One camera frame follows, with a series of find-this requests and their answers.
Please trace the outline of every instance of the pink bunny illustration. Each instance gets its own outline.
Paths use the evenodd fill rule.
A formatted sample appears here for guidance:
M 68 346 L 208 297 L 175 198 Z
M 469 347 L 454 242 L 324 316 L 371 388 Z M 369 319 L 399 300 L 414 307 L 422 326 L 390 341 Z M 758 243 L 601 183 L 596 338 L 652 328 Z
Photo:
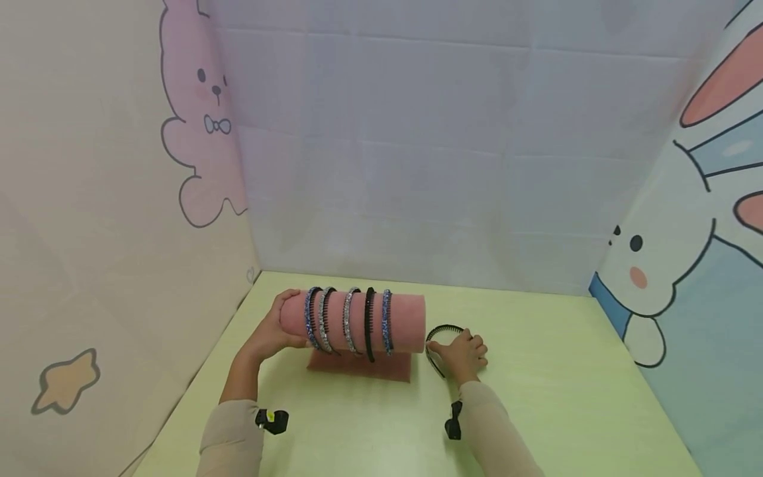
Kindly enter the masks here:
M 694 157 L 696 149 L 763 114 L 761 21 L 763 8 L 735 20 L 723 60 L 684 109 L 681 127 L 615 229 L 591 283 L 610 316 L 629 317 L 621 332 L 641 366 L 659 366 L 665 358 L 658 317 L 712 240 L 763 267 L 763 157 L 710 173 Z M 732 148 L 743 150 L 752 142 L 745 137 Z
M 164 0 L 159 26 L 162 79 L 175 115 L 164 121 L 167 153 L 193 169 L 180 187 L 185 218 L 194 227 L 217 219 L 228 201 L 236 215 L 246 210 L 241 155 L 231 120 L 230 90 L 210 18 L 196 0 Z

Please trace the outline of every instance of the white bunny illustration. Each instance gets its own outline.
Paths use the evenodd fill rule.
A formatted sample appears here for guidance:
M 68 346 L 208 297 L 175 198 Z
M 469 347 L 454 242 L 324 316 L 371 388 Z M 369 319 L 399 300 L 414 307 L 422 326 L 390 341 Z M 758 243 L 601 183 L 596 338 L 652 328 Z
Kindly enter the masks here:
M 725 42 L 728 53 L 684 109 L 681 127 L 615 229 L 594 277 L 630 313 L 624 341 L 641 366 L 655 367 L 665 358 L 656 318 L 671 306 L 675 286 L 702 260 L 711 240 L 763 267 L 763 157 L 703 174 L 692 154 L 763 114 L 763 8 L 740 15 Z

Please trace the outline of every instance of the headband display stand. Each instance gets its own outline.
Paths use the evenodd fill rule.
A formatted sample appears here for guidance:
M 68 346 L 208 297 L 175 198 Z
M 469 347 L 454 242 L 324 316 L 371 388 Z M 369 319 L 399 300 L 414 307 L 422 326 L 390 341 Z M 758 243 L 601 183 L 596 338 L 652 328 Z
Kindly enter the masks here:
M 307 340 L 304 316 L 306 295 L 307 291 L 302 292 L 284 303 L 281 309 L 281 326 L 286 333 Z M 353 294 L 349 304 L 349 335 L 357 353 L 350 351 L 344 335 L 343 319 L 347 292 L 343 291 L 331 292 L 325 299 L 324 327 L 333 352 L 326 351 L 320 338 L 318 323 L 322 295 L 322 291 L 315 291 L 311 301 L 312 307 L 309 307 L 312 309 L 311 328 L 321 350 L 313 351 L 308 369 L 410 382 L 411 354 L 424 352 L 424 338 L 427 334 L 427 306 L 422 295 L 389 295 L 386 322 L 382 316 L 385 309 L 384 290 L 377 290 L 373 295 L 370 316 L 373 363 L 369 361 L 365 346 L 366 290 Z M 385 333 L 394 343 L 391 354 L 387 353 Z

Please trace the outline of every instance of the light green tabletop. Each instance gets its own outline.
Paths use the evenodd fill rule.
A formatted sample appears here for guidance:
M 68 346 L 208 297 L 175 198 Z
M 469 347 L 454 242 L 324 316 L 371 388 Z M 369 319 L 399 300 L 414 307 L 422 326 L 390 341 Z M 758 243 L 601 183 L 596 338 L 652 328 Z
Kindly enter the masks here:
M 427 330 L 481 334 L 481 375 L 503 400 L 547 476 L 699 476 L 623 343 L 593 298 L 264 272 L 162 429 L 136 477 L 195 474 L 198 444 L 239 346 L 286 288 L 389 288 L 427 299 Z M 261 477 L 481 475 L 443 424 L 455 390 L 414 356 L 411 384 L 310 372 L 285 350 L 260 373 L 259 402 L 285 409 L 266 436 Z

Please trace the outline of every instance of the beige sleeve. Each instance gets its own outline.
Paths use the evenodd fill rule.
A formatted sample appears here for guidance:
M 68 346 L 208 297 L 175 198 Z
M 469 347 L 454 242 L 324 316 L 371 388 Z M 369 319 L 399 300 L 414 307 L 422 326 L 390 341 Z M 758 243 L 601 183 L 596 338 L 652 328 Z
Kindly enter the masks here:
M 472 448 L 485 477 L 543 477 L 493 390 L 472 381 L 464 383 L 460 392 L 462 439 Z
M 201 437 L 196 477 L 257 477 L 262 430 L 254 424 L 254 401 L 226 401 L 209 416 Z

